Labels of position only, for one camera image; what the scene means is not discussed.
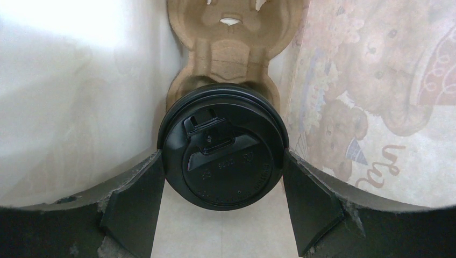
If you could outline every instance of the plastic lid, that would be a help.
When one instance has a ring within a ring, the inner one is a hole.
[[[279,181],[285,126],[256,92],[215,83],[192,91],[167,112],[158,148],[169,184],[211,210],[248,206]]]

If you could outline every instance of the white surface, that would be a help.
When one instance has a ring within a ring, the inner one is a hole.
[[[0,0],[0,204],[85,190],[155,147],[178,49],[165,0]]]
[[[234,211],[209,211],[166,183],[151,257],[297,258],[281,184],[258,202]]]

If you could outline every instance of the beige tile floor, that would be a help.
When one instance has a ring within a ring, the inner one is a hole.
[[[209,211],[166,183],[152,258],[297,258],[282,185],[235,211]]]

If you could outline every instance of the cardboard cup holder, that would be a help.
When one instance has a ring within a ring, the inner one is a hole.
[[[304,0],[169,0],[174,32],[189,50],[188,63],[168,90],[167,110],[188,92],[215,82],[247,86],[279,110],[269,61],[292,40]]]

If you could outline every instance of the cartoon bear face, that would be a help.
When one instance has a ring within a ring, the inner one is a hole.
[[[319,169],[330,168],[337,178],[348,181],[352,160],[347,150],[353,141],[362,140],[368,128],[366,114],[350,108],[340,100],[322,107],[322,119],[317,132],[307,135],[310,163]]]
[[[432,107],[410,104],[413,65],[404,62],[416,61],[423,46],[422,32],[413,23],[421,16],[414,10],[420,9],[411,1],[396,2],[378,1],[359,30],[360,40],[339,47],[333,60],[339,80],[325,99],[347,91],[357,106],[380,116],[391,132],[409,136],[427,124]]]

